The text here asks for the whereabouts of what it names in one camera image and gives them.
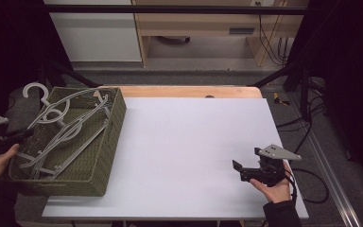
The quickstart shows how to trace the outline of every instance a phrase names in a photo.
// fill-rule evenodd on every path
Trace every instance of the floor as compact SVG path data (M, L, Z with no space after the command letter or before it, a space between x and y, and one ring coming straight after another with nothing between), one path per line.
M104 84L248 85L265 78L280 67L272 61L267 61L264 67L256 67L248 44L242 37L191 37L190 43L165 38L152 39L145 68L128 62L80 63L75 68L84 77ZM69 86L81 86L73 79L65 79ZM281 87L284 79L275 79L261 88L263 97L268 100L276 125L299 117L297 108L300 88L297 92L285 93ZM322 85L321 79L314 79L314 81ZM275 93L282 102L274 101ZM322 104L321 98L317 98L320 95L317 91L311 90L309 95L311 99L314 98L311 102L313 108ZM27 102L20 98L20 91L14 92L13 96L16 96L16 103L9 112L9 116L12 114L13 117L17 117L22 113L33 115L38 112L38 106L28 105L25 108ZM337 182L337 186L341 187L338 189L341 189L342 193L331 188L331 196L325 203L306 202L310 218L303 220L302 224L319 227L363 226L363 169L360 164L346 159L344 146L338 138L326 109L320 106L314 112L312 121L310 133L298 150L303 160L299 163L293 162L292 166L310 170L322 179L328 179L330 176L323 172L323 164L318 157L320 153L324 154L328 166L336 175L333 178L335 181L333 186L336 186ZM280 128L284 147L295 150L308 129L309 126L304 121ZM306 198L311 201L321 201L324 198L326 191L317 178L299 170L295 173L298 186ZM44 197L19 196L16 205L17 219L25 226L42 226L42 223L71 226L69 220L41 218L45 202ZM350 213L351 218L345 217L347 213ZM108 222L79 221L76 224L77 226L99 226L99 224L110 226ZM246 226L260 225L260 221L246 222Z

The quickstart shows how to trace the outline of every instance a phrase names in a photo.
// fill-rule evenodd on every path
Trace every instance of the metal floor strip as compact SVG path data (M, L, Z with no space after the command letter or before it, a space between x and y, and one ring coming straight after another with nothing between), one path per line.
M294 96L290 93L287 93L287 95L291 100L291 104L297 115L301 115L299 109L300 101L298 100L297 96ZM340 182L338 181L335 171L329 165L329 162L324 155L317 137L312 131L309 132L307 140L313 148L315 160L317 161L320 172L322 173L322 176L329 187L330 193L335 200L338 212L341 214L344 223L347 227L360 227L361 224L355 213L355 210L347 198L347 195L344 192Z

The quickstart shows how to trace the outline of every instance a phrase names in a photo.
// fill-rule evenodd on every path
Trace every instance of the white table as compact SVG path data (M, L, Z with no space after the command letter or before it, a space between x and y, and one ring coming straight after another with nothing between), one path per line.
M263 218L265 197L232 160L259 167L254 148L281 146L262 98L125 98L127 113L102 198L51 197L47 218ZM300 218L308 218L299 193Z

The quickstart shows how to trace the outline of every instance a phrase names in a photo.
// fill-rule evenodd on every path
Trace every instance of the woven plastic basket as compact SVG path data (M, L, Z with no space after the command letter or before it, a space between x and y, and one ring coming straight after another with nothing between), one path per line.
M54 88L50 94L49 103L55 103L71 94L85 89ZM112 170L112 162L117 142L126 114L126 104L119 88L100 92L108 95L111 104L110 117L105 113L94 113L86 120L80 132L72 139L59 143L52 149L43 161L43 168L55 169L70 155L92 137L108 119L107 126L79 156L54 180L47 180L45 173L40 173L38 179L29 179L33 167L20 168L28 163L27 159L16 156L9 166L9 180L16 183L20 193L27 196L103 196ZM68 124L93 108L99 100L93 93L71 99L70 108L63 118ZM57 109L64 109L64 104ZM36 157L51 139L60 131L56 123L37 124L34 134L20 147L20 152Z

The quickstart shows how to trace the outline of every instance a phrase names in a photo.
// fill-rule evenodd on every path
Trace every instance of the gray floor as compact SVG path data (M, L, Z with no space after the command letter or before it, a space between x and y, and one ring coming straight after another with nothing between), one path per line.
M262 79L277 70L280 66L267 61L267 65L258 68L255 66L249 47L244 38L205 38L192 37L191 42L185 44L178 40L153 39L148 65L128 62L84 63L78 64L77 70L88 79L104 84L216 84L216 85L247 85ZM66 78L69 86L80 86L73 79ZM294 103L299 97L298 93L284 93L280 84L283 78L274 80L262 88L263 97L268 104L275 124L285 123L298 117L294 105L286 106L273 101L274 92L279 92L281 100ZM15 96L15 105L8 112L9 119L15 117L15 123L9 125L12 129L27 124L32 115L38 112L38 96L24 100L20 98L20 90L12 94ZM317 94L310 92L310 97ZM314 101L313 106L321 103L320 99ZM282 128L280 136L284 147L294 150L304 136L302 122L289 128ZM354 208L354 213L363 226L363 168L356 162L346 159L344 147L341 144L334 126L325 109L320 110L313 117L311 132L325 153L329 164L337 175L348 201ZM303 143L299 153L303 157L301 162L293 162L293 167L300 167L313 171L322 176L320 167L314 154L314 146L309 138ZM297 183L302 193L309 200L321 200L324 188L314 177L301 172L295 172ZM337 198L330 197L326 203L313 204L306 202L310 218L303 220L304 226L357 226L343 221L342 213L336 206ZM16 217L19 221L34 221L45 223L67 223L68 220L53 220L41 218L46 198L19 196L16 204ZM260 222L248 222L247 226L260 226Z

